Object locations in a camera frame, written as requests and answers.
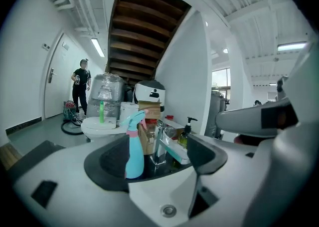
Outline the window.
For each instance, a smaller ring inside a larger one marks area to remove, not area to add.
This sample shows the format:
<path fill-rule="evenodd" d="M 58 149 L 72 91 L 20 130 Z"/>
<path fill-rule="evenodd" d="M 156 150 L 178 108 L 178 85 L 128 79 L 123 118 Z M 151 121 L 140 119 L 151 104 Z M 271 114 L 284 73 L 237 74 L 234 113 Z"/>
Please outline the window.
<path fill-rule="evenodd" d="M 212 72 L 212 89 L 225 89 L 231 86 L 230 68 L 225 68 Z"/>

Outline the white toilet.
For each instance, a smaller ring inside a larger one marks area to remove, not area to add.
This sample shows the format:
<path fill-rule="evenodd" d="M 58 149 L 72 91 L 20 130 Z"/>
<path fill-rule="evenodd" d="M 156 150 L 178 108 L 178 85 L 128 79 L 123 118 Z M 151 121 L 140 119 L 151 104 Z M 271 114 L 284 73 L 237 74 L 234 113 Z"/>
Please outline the white toilet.
<path fill-rule="evenodd" d="M 91 141 L 102 141 L 110 139 L 118 134 L 126 133 L 127 125 L 122 123 L 132 114 L 138 112 L 138 104 L 132 102 L 121 102 L 119 117 L 104 116 L 104 122 L 100 122 L 100 114 L 98 116 L 87 117 L 81 124 L 81 131 Z"/>

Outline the white door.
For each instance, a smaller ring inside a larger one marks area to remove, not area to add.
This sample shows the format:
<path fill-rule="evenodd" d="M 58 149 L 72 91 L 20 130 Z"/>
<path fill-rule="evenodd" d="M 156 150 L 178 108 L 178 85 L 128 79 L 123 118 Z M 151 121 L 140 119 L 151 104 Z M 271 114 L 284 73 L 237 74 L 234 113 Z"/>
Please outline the white door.
<path fill-rule="evenodd" d="M 64 41 L 69 45 L 69 50 L 62 47 Z M 44 93 L 44 116 L 46 119 L 63 113 L 64 101 L 69 100 L 74 62 L 73 50 L 74 44 L 71 38 L 63 34 L 54 49 L 48 69 Z M 56 75 L 52 78 L 52 82 L 48 83 L 51 68 L 54 68 Z"/>

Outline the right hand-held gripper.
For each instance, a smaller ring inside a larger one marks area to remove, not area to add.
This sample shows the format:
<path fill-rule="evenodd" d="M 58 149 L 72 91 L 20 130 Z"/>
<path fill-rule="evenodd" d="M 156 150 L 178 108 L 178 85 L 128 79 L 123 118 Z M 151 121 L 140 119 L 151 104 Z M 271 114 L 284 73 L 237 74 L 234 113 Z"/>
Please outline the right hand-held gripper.
<path fill-rule="evenodd" d="M 319 123 L 319 39 L 306 44 L 289 77 L 277 81 L 276 102 L 218 113 L 223 131 L 251 137 L 275 137 L 297 123 Z"/>

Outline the dark green pump bottle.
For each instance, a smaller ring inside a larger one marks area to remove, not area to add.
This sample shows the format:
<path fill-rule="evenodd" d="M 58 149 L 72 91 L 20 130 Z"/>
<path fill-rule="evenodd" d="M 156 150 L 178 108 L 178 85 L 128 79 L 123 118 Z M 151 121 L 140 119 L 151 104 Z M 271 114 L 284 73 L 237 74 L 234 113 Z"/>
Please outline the dark green pump bottle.
<path fill-rule="evenodd" d="M 187 118 L 187 124 L 184 127 L 184 130 L 179 136 L 178 143 L 184 147 L 187 148 L 187 138 L 188 135 L 191 133 L 191 121 L 198 121 L 196 118 L 188 117 Z"/>

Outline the chrome faucet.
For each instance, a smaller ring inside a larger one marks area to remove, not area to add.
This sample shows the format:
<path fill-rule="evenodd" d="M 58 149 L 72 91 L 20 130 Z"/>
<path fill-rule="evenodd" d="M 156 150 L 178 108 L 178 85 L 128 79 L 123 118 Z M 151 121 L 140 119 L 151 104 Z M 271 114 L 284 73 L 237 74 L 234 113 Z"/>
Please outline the chrome faucet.
<path fill-rule="evenodd" d="M 166 155 L 169 154 L 181 165 L 190 163 L 187 149 L 178 143 L 178 138 L 184 127 L 166 118 L 157 121 L 157 136 L 154 145 L 154 153 L 150 156 L 155 166 L 166 163 Z"/>

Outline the grey cylinder machine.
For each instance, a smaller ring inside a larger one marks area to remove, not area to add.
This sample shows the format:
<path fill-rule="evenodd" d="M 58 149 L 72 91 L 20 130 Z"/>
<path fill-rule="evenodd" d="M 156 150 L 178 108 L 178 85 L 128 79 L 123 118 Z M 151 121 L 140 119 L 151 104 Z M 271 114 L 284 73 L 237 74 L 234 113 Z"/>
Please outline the grey cylinder machine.
<path fill-rule="evenodd" d="M 226 110 L 228 100 L 219 91 L 211 91 L 210 107 L 205 129 L 205 136 L 221 139 L 221 129 L 216 126 L 216 116 Z"/>

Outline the brown cardboard box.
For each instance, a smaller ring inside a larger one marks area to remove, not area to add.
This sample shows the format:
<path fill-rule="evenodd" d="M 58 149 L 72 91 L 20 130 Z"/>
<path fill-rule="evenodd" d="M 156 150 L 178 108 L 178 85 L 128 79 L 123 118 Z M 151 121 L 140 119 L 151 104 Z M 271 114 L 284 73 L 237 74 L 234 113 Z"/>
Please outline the brown cardboard box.
<path fill-rule="evenodd" d="M 139 110 L 146 111 L 146 119 L 160 119 L 160 102 L 139 101 Z"/>

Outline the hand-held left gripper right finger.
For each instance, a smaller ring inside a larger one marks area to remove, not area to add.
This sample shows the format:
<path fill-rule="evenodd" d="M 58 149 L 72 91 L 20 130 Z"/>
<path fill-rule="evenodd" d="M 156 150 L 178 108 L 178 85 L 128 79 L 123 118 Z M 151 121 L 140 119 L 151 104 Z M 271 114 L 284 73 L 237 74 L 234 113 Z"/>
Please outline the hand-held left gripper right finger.
<path fill-rule="evenodd" d="M 319 110 L 248 146 L 191 135 L 188 227 L 319 227 Z"/>

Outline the teal spray bottle pink collar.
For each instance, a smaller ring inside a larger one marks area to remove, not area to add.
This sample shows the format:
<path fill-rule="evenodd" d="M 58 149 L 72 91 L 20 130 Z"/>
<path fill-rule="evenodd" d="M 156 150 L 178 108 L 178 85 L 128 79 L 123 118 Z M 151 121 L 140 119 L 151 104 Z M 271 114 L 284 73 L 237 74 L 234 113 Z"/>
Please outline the teal spray bottle pink collar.
<path fill-rule="evenodd" d="M 138 134 L 138 124 L 141 123 L 146 129 L 146 114 L 148 110 L 140 110 L 121 122 L 127 126 L 126 134 L 129 135 L 129 159 L 126 163 L 126 179 L 138 178 L 144 171 L 144 152 Z"/>

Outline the plastic-wrapped appliance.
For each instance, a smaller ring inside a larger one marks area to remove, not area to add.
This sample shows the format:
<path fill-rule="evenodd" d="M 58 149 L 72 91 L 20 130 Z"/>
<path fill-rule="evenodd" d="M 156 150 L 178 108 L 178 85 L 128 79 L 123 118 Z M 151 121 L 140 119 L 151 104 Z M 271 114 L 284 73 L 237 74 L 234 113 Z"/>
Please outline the plastic-wrapped appliance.
<path fill-rule="evenodd" d="M 87 117 L 99 117 L 100 103 L 103 102 L 104 116 L 120 116 L 120 106 L 124 99 L 124 80 L 115 74 L 97 74 L 91 86 L 88 99 Z"/>

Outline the long ceiling light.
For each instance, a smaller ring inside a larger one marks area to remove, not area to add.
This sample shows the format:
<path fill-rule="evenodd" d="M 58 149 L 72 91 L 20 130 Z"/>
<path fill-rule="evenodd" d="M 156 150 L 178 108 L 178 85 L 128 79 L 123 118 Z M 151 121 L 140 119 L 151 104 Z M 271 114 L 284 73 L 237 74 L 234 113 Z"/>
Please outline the long ceiling light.
<path fill-rule="evenodd" d="M 277 46 L 277 51 L 301 50 L 305 47 L 305 45 L 306 45 L 306 42 L 293 42 L 293 43 L 279 44 Z"/>
<path fill-rule="evenodd" d="M 104 53 L 103 53 L 103 51 L 102 51 L 102 48 L 101 48 L 100 45 L 99 45 L 98 40 L 97 40 L 96 38 L 92 38 L 92 39 L 91 39 L 91 42 L 93 43 L 93 45 L 94 45 L 96 51 L 98 52 L 99 56 L 100 56 L 100 57 L 105 57 L 105 55 L 104 55 Z"/>

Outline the white appliance with black band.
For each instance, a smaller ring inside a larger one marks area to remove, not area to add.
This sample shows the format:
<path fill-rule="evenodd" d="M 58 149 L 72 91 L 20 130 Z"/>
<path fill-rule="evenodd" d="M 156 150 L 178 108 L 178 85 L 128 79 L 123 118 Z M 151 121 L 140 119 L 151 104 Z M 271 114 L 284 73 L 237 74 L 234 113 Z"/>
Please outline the white appliance with black band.
<path fill-rule="evenodd" d="M 160 111 L 164 112 L 165 87 L 156 80 L 144 80 L 135 85 L 132 102 L 159 102 Z"/>

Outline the wooden staircase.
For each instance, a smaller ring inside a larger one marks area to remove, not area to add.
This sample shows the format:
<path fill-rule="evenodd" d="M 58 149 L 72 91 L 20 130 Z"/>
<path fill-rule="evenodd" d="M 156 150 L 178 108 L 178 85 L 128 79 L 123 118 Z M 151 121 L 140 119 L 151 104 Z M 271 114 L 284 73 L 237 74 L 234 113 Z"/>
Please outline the wooden staircase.
<path fill-rule="evenodd" d="M 129 86 L 153 79 L 190 8 L 183 0 L 114 0 L 106 71 Z"/>

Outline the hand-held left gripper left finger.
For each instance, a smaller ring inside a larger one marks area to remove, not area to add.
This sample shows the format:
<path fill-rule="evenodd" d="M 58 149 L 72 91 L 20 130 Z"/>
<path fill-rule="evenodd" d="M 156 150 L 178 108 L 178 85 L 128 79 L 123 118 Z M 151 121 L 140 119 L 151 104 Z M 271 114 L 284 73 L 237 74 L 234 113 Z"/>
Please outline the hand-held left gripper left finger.
<path fill-rule="evenodd" d="M 13 189 L 43 227 L 144 227 L 125 179 L 129 138 L 58 150 Z"/>

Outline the wooden pallet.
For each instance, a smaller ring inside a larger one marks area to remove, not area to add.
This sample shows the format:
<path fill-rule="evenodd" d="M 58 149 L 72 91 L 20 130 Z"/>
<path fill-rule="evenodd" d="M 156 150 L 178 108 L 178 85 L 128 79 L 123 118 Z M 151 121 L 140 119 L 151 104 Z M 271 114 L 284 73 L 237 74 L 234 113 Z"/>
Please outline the wooden pallet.
<path fill-rule="evenodd" d="M 9 170 L 21 158 L 22 155 L 10 143 L 0 147 L 0 161 L 6 171 Z"/>

